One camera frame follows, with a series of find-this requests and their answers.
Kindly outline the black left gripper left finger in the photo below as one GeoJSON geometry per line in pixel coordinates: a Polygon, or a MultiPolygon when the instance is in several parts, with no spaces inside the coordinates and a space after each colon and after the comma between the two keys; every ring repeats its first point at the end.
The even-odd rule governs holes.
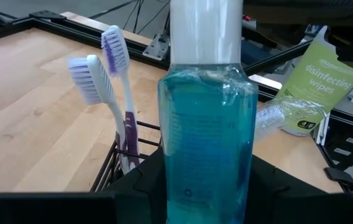
{"type": "Polygon", "coordinates": [[[167,224],[163,150],[104,189],[114,197],[117,224],[167,224]]]}

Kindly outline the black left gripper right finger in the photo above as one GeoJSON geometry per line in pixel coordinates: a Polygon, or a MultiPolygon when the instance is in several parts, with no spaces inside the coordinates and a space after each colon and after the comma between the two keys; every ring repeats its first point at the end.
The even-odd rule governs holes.
{"type": "Polygon", "coordinates": [[[327,224],[308,197],[325,192],[253,156],[245,224],[327,224]]]}

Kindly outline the blue mouthwash bottle white cap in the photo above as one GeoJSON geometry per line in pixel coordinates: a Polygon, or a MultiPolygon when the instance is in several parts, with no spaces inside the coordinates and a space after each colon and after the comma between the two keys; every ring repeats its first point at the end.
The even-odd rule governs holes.
{"type": "Polygon", "coordinates": [[[258,86],[241,65],[243,0],[170,0],[158,82],[167,224],[244,224],[258,86]]]}

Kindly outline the purple white toothbrush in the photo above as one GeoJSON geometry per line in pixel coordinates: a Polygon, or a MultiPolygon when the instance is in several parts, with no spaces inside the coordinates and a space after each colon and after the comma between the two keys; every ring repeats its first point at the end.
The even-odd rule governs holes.
{"type": "Polygon", "coordinates": [[[121,168],[124,174],[140,164],[138,147],[137,119],[132,99],[128,70],[130,57],[122,30],[118,26],[110,26],[101,34],[103,54],[108,61],[110,76],[120,78],[124,92],[125,117],[123,120],[124,137],[116,135],[120,155],[121,168]]]}
{"type": "Polygon", "coordinates": [[[305,136],[327,113],[323,105],[313,101],[293,96],[274,98],[257,110],[254,140],[266,138],[278,129],[295,136],[305,136]]]}
{"type": "Polygon", "coordinates": [[[120,151],[125,151],[127,142],[124,117],[100,58],[97,55],[70,58],[68,70],[87,105],[103,103],[111,110],[116,125],[116,144],[120,151]]]}

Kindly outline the black side stand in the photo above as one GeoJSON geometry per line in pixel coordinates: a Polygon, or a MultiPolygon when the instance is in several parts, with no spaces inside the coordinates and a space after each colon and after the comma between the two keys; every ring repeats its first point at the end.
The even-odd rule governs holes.
{"type": "Polygon", "coordinates": [[[353,192],[353,116],[331,114],[312,132],[318,148],[328,164],[327,178],[337,182],[345,192],[353,192]]]}

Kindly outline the grey metal bracket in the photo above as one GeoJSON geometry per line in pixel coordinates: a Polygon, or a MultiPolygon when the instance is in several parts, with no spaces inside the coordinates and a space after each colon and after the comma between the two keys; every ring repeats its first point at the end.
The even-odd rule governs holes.
{"type": "Polygon", "coordinates": [[[170,38],[166,34],[157,34],[142,54],[148,58],[162,61],[170,50],[170,38]]]}

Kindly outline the black aluminium table frame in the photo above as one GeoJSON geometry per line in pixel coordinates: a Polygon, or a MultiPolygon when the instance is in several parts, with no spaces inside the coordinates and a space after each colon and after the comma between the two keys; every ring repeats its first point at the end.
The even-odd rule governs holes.
{"type": "Polygon", "coordinates": [[[103,27],[70,12],[0,26],[0,192],[87,191],[108,173],[114,118],[84,105],[66,67],[100,53],[103,27]]]}

